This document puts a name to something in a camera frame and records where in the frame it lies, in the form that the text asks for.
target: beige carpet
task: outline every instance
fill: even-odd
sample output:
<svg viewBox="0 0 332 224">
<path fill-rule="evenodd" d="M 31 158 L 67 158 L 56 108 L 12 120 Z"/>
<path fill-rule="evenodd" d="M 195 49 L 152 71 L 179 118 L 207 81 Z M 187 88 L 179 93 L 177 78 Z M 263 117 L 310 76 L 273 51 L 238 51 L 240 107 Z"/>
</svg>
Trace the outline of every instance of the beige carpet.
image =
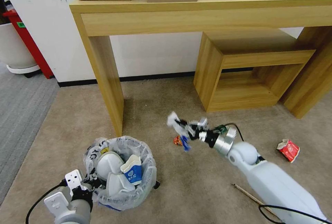
<svg viewBox="0 0 332 224">
<path fill-rule="evenodd" d="M 148 143 L 161 181 L 138 208 L 117 213 L 95 205 L 92 224 L 105 223 L 268 223 L 257 205 L 231 186 L 249 189 L 244 176 L 204 143 L 193 141 L 185 153 L 173 144 L 166 127 L 172 111 L 187 120 L 207 116 L 210 124 L 235 122 L 248 142 L 303 185 L 332 219 L 332 93 L 303 119 L 282 105 L 206 114 L 193 78 L 122 83 L 125 97 L 123 134 Z M 82 156 L 98 137 L 114 137 L 96 85 L 61 88 L 0 208 L 1 223 L 24 223 L 30 206 L 64 175 L 83 169 Z M 283 138 L 301 147 L 291 164 L 275 150 Z M 30 223 L 53 223 L 41 203 Z"/>
</svg>

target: red trash bin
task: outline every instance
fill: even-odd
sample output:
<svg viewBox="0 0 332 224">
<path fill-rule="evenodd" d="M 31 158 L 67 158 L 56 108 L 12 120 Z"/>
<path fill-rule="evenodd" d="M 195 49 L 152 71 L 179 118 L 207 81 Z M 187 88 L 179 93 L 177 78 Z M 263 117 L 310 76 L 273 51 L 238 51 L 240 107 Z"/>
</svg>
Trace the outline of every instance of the red trash bin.
<svg viewBox="0 0 332 224">
<path fill-rule="evenodd" d="M 20 35 L 22 41 L 27 46 L 28 50 L 30 51 L 31 55 L 35 59 L 36 63 L 39 65 L 41 71 L 45 75 L 47 79 L 50 79 L 53 75 L 52 70 L 48 66 L 47 62 L 45 61 L 43 55 L 41 54 L 40 50 L 38 49 L 35 41 L 30 36 L 28 30 L 24 26 L 20 16 L 17 14 L 16 10 L 10 10 L 2 14 L 4 17 L 8 17 L 10 22 L 13 24 L 14 28 L 16 29 L 17 33 Z"/>
</svg>

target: black cable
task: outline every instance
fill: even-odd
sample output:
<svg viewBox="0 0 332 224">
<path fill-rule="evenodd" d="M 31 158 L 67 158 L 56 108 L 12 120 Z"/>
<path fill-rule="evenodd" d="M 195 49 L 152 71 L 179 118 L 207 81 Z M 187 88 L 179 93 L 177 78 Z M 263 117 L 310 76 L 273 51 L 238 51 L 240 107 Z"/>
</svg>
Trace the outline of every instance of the black cable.
<svg viewBox="0 0 332 224">
<path fill-rule="evenodd" d="M 237 126 L 235 123 L 228 123 L 228 124 L 225 124 L 224 126 L 228 126 L 228 125 L 233 125 L 233 126 L 236 127 L 236 129 L 238 130 L 238 132 L 239 132 L 239 134 L 240 134 L 240 137 L 241 137 L 242 141 L 244 142 L 244 139 L 243 139 L 243 137 L 242 137 L 241 131 L 240 131 L 240 129 L 238 128 L 238 126 Z"/>
<path fill-rule="evenodd" d="M 53 188 L 49 189 L 45 194 L 43 194 L 35 203 L 34 205 L 32 205 L 32 207 L 30 208 L 29 212 L 27 213 L 27 217 L 25 218 L 25 224 L 29 224 L 29 217 L 31 212 L 33 211 L 33 209 L 35 208 L 35 206 L 45 197 L 47 196 L 50 192 L 52 192 L 53 190 L 55 190 L 57 187 L 60 186 L 67 186 L 67 182 L 65 179 L 63 179 L 61 181 L 61 183 L 59 183 L 57 186 L 54 186 Z"/>
<path fill-rule="evenodd" d="M 322 223 L 327 223 L 327 224 L 332 224 L 331 222 L 327 221 L 327 220 L 323 220 L 323 219 L 320 219 L 316 216 L 313 216 L 311 214 L 307 214 L 307 213 L 304 213 L 304 212 L 301 212 L 299 210 L 295 210 L 295 209 L 291 209 L 291 208 L 286 208 L 286 207 L 281 207 L 281 206 L 275 206 L 275 205 L 259 205 L 258 206 L 258 209 L 260 211 L 260 213 L 267 219 L 269 220 L 270 222 L 272 223 L 275 223 L 275 224 L 285 224 L 284 222 L 276 222 L 272 219 L 270 219 L 269 217 L 266 216 L 266 214 L 262 211 L 262 208 L 265 208 L 265 207 L 269 207 L 269 208 L 277 208 L 277 209 L 282 209 L 282 210 L 286 210 L 286 211 L 291 211 L 291 212 L 295 212 L 295 213 L 298 213 L 298 214 L 302 214 L 302 215 L 305 215 L 305 216 L 308 216 L 310 218 L 313 218 L 313 219 L 316 219 L 318 221 L 321 221 Z"/>
</svg>

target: wooden stick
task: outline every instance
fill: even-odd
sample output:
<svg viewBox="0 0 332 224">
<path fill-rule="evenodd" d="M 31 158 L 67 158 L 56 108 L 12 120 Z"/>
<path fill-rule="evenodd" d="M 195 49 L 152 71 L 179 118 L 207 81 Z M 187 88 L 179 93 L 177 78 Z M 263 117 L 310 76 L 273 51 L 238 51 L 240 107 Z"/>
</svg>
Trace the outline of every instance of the wooden stick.
<svg viewBox="0 0 332 224">
<path fill-rule="evenodd" d="M 246 190 L 244 190 L 243 188 L 241 188 L 239 185 L 237 184 L 232 184 L 235 188 L 237 188 L 238 190 L 240 190 L 242 193 L 244 193 L 246 196 L 248 196 L 251 200 L 253 200 L 254 202 L 256 202 L 258 205 L 265 205 L 264 203 L 262 203 L 260 200 L 258 200 L 256 197 L 254 197 L 252 194 L 250 194 L 249 192 L 247 192 Z M 278 217 L 275 215 L 275 213 L 273 213 L 272 209 L 269 207 L 264 207 L 268 212 L 270 212 L 271 214 L 273 214 L 275 217 Z"/>
</svg>

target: gray carpet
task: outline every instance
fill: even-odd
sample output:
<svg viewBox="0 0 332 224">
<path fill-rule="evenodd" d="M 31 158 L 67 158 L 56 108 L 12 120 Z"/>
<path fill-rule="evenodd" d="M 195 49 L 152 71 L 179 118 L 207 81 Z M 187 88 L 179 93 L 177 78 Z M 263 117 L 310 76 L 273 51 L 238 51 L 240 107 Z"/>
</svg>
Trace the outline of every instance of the gray carpet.
<svg viewBox="0 0 332 224">
<path fill-rule="evenodd" d="M 58 91 L 55 78 L 10 73 L 0 63 L 0 205 Z"/>
</svg>

